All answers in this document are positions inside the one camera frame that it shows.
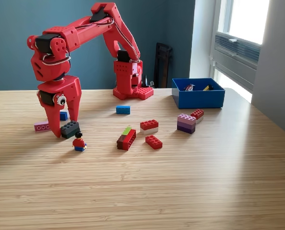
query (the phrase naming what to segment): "black hair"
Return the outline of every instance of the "black hair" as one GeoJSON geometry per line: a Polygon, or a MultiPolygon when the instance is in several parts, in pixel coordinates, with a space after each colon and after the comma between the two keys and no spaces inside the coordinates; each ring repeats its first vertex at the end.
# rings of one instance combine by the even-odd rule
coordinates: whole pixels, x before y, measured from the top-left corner
{"type": "Polygon", "coordinates": [[[75,133],[75,138],[81,138],[83,133],[81,131],[75,133]]]}

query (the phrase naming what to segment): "white wall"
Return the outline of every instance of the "white wall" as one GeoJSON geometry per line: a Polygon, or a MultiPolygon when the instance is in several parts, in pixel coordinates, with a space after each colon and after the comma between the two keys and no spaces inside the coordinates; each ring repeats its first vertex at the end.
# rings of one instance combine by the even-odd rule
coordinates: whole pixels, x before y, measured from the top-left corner
{"type": "Polygon", "coordinates": [[[252,104],[285,130],[285,0],[270,0],[252,104]]]}
{"type": "Polygon", "coordinates": [[[216,0],[196,0],[190,78],[208,78],[216,0]]]}

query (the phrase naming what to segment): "wall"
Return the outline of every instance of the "wall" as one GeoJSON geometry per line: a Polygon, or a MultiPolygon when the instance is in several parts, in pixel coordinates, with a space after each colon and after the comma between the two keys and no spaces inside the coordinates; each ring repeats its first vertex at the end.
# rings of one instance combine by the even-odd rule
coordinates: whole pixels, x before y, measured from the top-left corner
{"type": "Polygon", "coordinates": [[[189,78],[195,0],[168,0],[165,42],[173,48],[167,87],[172,78],[189,78]]]}
{"type": "MultiPolygon", "coordinates": [[[[0,0],[0,90],[36,89],[26,45],[29,35],[41,35],[55,25],[67,25],[86,15],[96,0],[0,0]]],[[[153,79],[157,42],[174,49],[172,77],[188,77],[194,14],[194,0],[115,0],[121,17],[141,52],[143,71],[153,79]]],[[[102,36],[71,53],[69,74],[78,76],[83,89],[109,89],[115,86],[113,61],[102,36]]]]}
{"type": "Polygon", "coordinates": [[[271,0],[252,104],[285,130],[285,0],[271,0]]]}
{"type": "Polygon", "coordinates": [[[196,0],[190,78],[208,78],[216,0],[196,0]]]}

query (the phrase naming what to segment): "robotic arm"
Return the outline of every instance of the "robotic arm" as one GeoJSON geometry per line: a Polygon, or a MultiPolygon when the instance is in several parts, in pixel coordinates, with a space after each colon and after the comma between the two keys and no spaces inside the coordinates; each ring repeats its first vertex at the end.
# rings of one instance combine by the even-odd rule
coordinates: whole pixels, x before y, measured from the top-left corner
{"type": "Polygon", "coordinates": [[[119,99],[146,98],[153,95],[150,87],[142,88],[143,62],[135,40],[122,21],[115,3],[96,3],[93,16],[81,18],[68,26],[54,26],[41,36],[29,36],[27,46],[35,53],[31,59],[38,81],[37,93],[45,108],[54,134],[60,136],[59,110],[67,102],[70,119],[78,117],[81,87],[77,77],[66,75],[70,70],[70,53],[82,44],[103,34],[106,46],[114,58],[117,87],[113,94],[119,99]],[[120,50],[118,42],[125,50],[120,50]]]}

